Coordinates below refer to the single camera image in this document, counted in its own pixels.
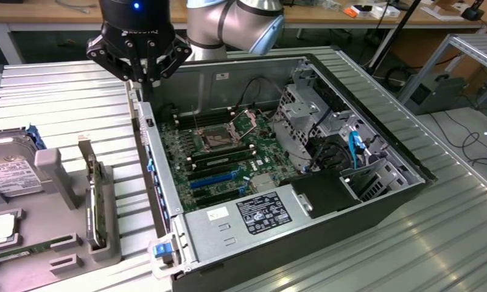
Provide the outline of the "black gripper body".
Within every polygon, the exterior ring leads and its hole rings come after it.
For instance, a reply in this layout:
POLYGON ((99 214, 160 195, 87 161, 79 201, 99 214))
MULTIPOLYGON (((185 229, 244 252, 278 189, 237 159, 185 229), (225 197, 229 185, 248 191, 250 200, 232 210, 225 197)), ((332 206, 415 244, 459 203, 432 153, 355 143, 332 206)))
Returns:
POLYGON ((156 49, 166 49, 174 39, 170 23, 169 1, 99 0, 102 14, 101 35, 105 42, 122 49, 126 40, 145 46, 154 43, 156 49))

